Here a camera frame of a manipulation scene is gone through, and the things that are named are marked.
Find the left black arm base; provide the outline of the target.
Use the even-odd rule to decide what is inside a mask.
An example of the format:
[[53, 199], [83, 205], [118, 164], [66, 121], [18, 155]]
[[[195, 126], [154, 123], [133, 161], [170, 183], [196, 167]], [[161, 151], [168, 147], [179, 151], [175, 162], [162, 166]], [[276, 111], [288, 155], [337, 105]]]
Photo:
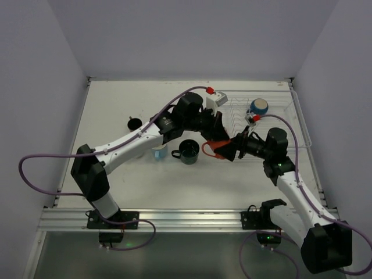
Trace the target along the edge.
[[104, 221], [96, 210], [86, 211], [87, 228], [90, 230], [99, 230], [98, 241], [101, 245], [113, 248], [114, 245], [121, 243], [124, 238], [125, 229], [136, 230], [138, 223], [122, 224], [128, 221], [138, 220], [140, 213], [138, 211], [121, 211], [115, 213], [108, 221]]

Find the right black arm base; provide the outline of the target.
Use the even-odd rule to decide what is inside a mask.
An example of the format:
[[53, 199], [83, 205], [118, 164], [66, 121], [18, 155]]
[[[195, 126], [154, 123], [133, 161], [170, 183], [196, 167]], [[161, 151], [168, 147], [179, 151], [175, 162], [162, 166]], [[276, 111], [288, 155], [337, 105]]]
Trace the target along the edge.
[[[270, 218], [270, 210], [276, 206], [286, 205], [282, 199], [272, 199], [262, 202], [260, 208], [250, 205], [246, 210], [240, 212], [243, 230], [274, 230], [276, 234], [281, 234], [281, 229], [274, 225]], [[267, 233], [259, 232], [256, 234], [258, 242], [263, 246], [276, 248], [281, 243], [281, 238]]]

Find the blue mug cream interior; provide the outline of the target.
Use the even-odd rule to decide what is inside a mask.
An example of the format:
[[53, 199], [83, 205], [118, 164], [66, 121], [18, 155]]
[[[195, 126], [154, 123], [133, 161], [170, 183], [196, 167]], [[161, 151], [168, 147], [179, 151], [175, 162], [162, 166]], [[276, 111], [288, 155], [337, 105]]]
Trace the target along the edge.
[[247, 114], [253, 113], [254, 115], [265, 115], [268, 112], [269, 104], [265, 99], [254, 99], [247, 108]]

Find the light blue ceramic mug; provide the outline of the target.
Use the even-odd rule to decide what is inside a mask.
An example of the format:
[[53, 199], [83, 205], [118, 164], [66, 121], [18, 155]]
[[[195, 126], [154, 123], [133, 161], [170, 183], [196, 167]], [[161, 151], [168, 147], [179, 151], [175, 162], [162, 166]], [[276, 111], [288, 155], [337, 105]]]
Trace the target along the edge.
[[163, 160], [168, 154], [167, 144], [159, 145], [151, 149], [154, 159], [158, 162]]

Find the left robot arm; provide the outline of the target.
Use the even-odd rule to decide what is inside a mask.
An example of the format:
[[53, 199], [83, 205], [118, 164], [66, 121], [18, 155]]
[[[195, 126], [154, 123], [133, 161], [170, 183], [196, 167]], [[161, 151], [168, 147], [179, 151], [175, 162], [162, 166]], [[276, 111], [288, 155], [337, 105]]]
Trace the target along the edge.
[[119, 206], [109, 190], [108, 175], [126, 161], [145, 151], [182, 136], [185, 131], [200, 133], [208, 141], [228, 141], [218, 107], [228, 101], [226, 94], [206, 89], [206, 98], [188, 91], [170, 101], [150, 121], [131, 133], [105, 145], [77, 150], [71, 176], [83, 197], [109, 222], [121, 222]]

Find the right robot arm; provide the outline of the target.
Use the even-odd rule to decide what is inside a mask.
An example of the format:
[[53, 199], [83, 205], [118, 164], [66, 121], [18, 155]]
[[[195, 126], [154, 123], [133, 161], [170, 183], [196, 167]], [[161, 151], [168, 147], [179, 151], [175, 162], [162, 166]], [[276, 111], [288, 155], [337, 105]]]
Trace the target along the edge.
[[313, 274], [340, 269], [352, 264], [352, 230], [337, 220], [305, 186], [296, 164], [287, 155], [287, 133], [271, 128], [266, 139], [246, 131], [228, 141], [212, 143], [220, 158], [234, 160], [245, 155], [263, 159], [265, 175], [290, 201], [263, 202], [262, 220], [283, 229], [297, 244], [306, 268]]

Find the orange ceramic mug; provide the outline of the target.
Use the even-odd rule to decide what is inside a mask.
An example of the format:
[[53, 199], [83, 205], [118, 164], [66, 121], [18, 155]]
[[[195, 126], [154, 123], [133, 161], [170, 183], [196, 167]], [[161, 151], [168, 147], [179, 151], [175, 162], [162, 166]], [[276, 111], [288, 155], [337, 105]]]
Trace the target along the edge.
[[[221, 160], [224, 160], [226, 159], [223, 155], [220, 155], [216, 152], [216, 149], [217, 148], [221, 148], [227, 144], [229, 144], [231, 142], [231, 140], [224, 140], [224, 141], [206, 141], [202, 144], [201, 146], [201, 150], [202, 152], [206, 155], [206, 156], [209, 156], [209, 157], [212, 157], [212, 158], [216, 158], [216, 159], [221, 159]], [[210, 153], [207, 153], [205, 148], [206, 146], [208, 146], [210, 148], [210, 150], [213, 152], [213, 154], [210, 154]]]

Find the dark green ceramic mug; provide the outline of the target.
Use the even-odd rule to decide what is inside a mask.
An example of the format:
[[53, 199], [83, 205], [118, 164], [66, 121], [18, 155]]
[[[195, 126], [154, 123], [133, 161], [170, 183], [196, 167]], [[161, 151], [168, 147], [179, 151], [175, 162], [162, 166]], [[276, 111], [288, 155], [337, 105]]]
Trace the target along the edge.
[[171, 155], [186, 165], [192, 165], [197, 162], [199, 151], [200, 146], [195, 140], [186, 139], [179, 144], [177, 150], [171, 152]]

